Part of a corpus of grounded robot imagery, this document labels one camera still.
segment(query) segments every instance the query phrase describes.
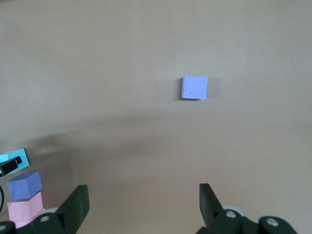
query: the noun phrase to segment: blue cube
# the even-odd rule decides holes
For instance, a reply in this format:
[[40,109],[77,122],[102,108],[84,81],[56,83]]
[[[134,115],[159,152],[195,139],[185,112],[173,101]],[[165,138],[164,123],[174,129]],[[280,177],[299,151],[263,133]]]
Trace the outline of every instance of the blue cube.
[[208,77],[185,76],[182,79],[182,98],[206,99]]
[[13,201],[31,198],[42,189],[39,172],[20,174],[6,184]]

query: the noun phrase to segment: stacked blocks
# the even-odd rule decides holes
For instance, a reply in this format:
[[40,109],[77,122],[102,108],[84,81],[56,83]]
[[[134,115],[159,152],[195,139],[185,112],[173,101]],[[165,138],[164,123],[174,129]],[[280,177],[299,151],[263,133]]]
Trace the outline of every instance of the stacked blocks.
[[16,228],[30,223],[44,210],[39,172],[18,175],[9,180],[7,186],[12,199],[8,202],[9,216]]
[[188,99],[206,99],[207,83],[207,77],[183,77],[181,97]]

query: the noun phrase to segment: cyan object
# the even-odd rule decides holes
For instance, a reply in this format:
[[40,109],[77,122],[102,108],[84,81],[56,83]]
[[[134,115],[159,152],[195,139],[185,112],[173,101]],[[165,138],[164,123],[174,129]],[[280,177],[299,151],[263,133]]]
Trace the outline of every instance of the cyan object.
[[20,174],[6,182],[13,201],[29,199],[42,189],[39,172]]
[[18,156],[20,156],[21,158],[21,163],[18,165],[18,167],[15,170],[11,171],[9,174],[13,174],[29,166],[29,161],[28,161],[25,149],[14,150],[14,151],[10,151],[10,152],[0,155],[0,163],[6,162],[10,159],[14,159]]
[[208,77],[185,76],[182,78],[182,98],[206,99]]

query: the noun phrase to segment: foam block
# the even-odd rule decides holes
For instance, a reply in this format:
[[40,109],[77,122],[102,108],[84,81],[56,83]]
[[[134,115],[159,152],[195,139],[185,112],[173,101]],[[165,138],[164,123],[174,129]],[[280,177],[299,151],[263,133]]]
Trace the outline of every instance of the foam block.
[[207,77],[185,76],[182,79],[182,98],[206,99]]
[[42,189],[39,172],[20,174],[6,184],[12,200],[31,198]]
[[14,151],[10,151],[10,152],[0,155],[0,163],[6,162],[18,156],[20,156],[21,158],[21,163],[18,165],[18,167],[15,170],[11,171],[9,174],[18,172],[19,170],[24,169],[25,167],[29,166],[29,162],[28,162],[25,149],[14,150]]
[[31,220],[43,209],[41,192],[30,199],[9,201],[8,210],[11,221]]
[[23,227],[23,226],[29,224],[31,221],[33,221],[33,220],[34,220],[39,214],[41,214],[44,210],[45,210],[45,209],[43,208],[41,211],[39,211],[38,214],[35,215],[35,217],[33,217],[33,218],[30,219],[30,220],[15,220],[15,221],[12,220],[12,222],[15,223],[15,228],[21,228],[21,227]]

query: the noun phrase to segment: black cable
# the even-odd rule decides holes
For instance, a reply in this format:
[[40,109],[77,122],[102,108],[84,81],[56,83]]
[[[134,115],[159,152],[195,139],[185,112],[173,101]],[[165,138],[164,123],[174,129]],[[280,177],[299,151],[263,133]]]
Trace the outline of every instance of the black cable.
[[0,193],[1,193],[1,206],[0,206],[0,212],[1,212],[3,208],[3,204],[4,204],[4,192],[3,192],[1,185],[0,185]]

